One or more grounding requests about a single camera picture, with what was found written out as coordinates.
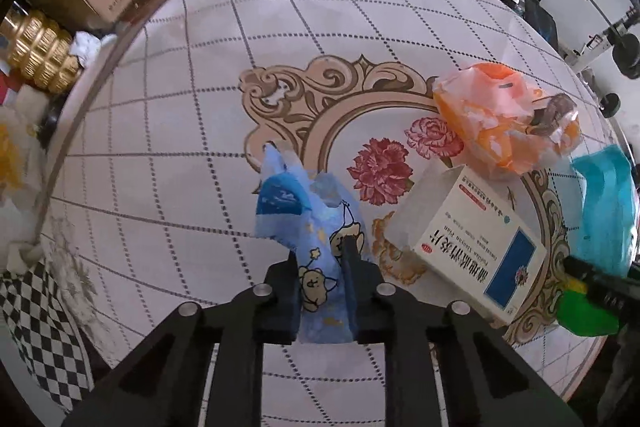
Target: orange plastic bag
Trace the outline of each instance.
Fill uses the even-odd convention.
[[[483,62],[436,79],[433,99],[490,174],[521,176],[549,166],[582,140],[577,106],[568,95],[549,96],[502,64]]]

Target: black and white checkered fabric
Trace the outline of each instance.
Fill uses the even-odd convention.
[[[88,394],[92,380],[73,318],[61,304],[58,285],[46,266],[37,263],[19,279],[2,277],[0,306],[31,376],[71,411]]]

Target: silver screw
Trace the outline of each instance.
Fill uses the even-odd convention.
[[[458,315],[466,315],[471,311],[471,307],[465,301],[455,301],[451,305],[451,310]]]
[[[396,287],[391,283],[382,282],[376,286],[376,292],[378,292],[378,295],[388,297],[396,293]]]
[[[198,305],[195,302],[185,302],[178,308],[178,313],[183,317],[191,317],[198,311]]]
[[[258,297],[267,297],[271,295],[272,291],[273,288],[271,288],[271,285],[268,285],[266,282],[261,282],[254,286],[254,294]]]

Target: table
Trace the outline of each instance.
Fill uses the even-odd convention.
[[[435,77],[503,62],[577,103],[574,156],[614,142],[570,68],[497,0],[166,0],[139,26],[124,54],[111,52],[95,97],[65,108],[77,131],[57,159],[42,229],[68,307],[110,365],[181,302],[228,301],[284,259],[252,237],[268,140],[288,140],[308,169],[346,187],[360,179],[353,194],[385,278],[439,305],[459,293],[384,237],[427,158],[465,162],[431,99]],[[401,173],[405,188],[358,158]],[[564,160],[492,185],[550,252],[505,338],[567,397],[602,345],[554,318],[580,179]],[[380,425],[383,375],[382,346],[266,346],[265,423]]]

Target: blue rectangle on box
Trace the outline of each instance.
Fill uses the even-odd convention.
[[[526,277],[526,269],[535,250],[536,246],[533,241],[527,237],[522,229],[518,229],[509,250],[494,274],[494,278],[484,291],[484,294],[500,308],[505,309],[513,297],[518,287],[518,272],[520,272],[520,277]]]

